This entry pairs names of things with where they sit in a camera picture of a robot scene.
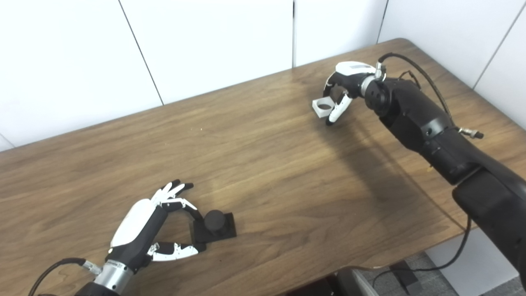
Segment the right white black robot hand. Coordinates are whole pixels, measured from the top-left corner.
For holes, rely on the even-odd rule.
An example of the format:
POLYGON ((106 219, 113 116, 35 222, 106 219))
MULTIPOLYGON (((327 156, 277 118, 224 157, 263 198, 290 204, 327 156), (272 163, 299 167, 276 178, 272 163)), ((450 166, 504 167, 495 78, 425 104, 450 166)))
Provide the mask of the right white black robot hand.
POLYGON ((376 66, 357 61, 339 62, 323 89, 323 97, 330 97, 335 103, 325 121, 326 125, 336 123, 354 99, 364 98, 372 81, 382 82, 385 78, 385 68, 380 62, 376 66))

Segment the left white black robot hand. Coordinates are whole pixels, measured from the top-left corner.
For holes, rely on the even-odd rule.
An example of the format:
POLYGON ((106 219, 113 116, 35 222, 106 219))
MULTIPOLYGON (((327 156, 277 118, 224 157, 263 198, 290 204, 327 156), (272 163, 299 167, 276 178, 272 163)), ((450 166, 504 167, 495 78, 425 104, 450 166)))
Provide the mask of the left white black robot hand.
POLYGON ((185 210, 194 221, 202 220, 199 210, 180 194, 192 183, 176 179, 158 189, 150 199, 137 201, 113 235, 105 261, 115 261, 137 272, 150 262, 175 261, 206 251, 204 243, 155 242, 169 213, 185 210))

